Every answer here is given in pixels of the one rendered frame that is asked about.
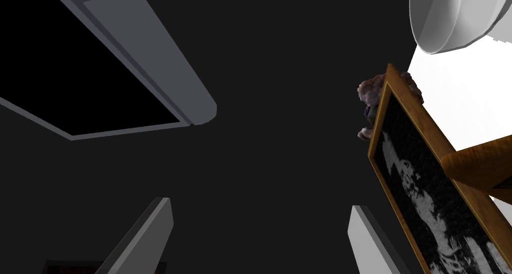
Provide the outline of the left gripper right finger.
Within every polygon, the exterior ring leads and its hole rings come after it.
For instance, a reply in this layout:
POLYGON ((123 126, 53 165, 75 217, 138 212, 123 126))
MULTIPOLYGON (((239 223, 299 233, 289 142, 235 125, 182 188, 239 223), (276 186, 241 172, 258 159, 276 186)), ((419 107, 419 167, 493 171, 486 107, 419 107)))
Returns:
POLYGON ((347 234, 360 274, 408 274, 408 267, 367 206, 351 207, 347 234))

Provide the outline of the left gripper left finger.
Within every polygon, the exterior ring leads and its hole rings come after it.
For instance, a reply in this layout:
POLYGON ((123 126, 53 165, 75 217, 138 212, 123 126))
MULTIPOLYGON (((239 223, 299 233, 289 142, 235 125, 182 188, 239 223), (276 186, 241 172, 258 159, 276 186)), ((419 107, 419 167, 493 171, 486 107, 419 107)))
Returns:
POLYGON ((170 199, 155 198, 95 274, 154 274, 173 226, 170 199))

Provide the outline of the white round lamp shade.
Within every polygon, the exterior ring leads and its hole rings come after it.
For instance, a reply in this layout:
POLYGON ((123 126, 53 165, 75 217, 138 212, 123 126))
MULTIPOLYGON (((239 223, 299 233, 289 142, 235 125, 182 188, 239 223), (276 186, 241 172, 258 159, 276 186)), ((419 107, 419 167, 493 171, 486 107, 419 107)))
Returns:
POLYGON ((468 47, 505 17, 512 0, 408 0, 411 31, 426 54, 468 47))

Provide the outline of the wooden framed black-and-white picture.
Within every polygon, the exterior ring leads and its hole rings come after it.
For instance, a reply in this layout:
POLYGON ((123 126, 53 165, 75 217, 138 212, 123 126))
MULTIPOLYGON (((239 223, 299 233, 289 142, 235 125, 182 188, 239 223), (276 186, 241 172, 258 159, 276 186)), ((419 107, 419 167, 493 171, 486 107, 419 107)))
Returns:
POLYGON ((453 152, 389 64, 368 158, 424 274, 512 274, 512 226, 487 194, 445 175, 453 152))

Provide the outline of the wooden shelf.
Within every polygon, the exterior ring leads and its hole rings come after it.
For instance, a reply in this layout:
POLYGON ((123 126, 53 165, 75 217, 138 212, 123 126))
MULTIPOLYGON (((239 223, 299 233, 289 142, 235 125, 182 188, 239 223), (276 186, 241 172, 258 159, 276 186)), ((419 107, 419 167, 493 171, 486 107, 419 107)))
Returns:
POLYGON ((447 177, 512 205, 512 135, 441 159, 447 177))

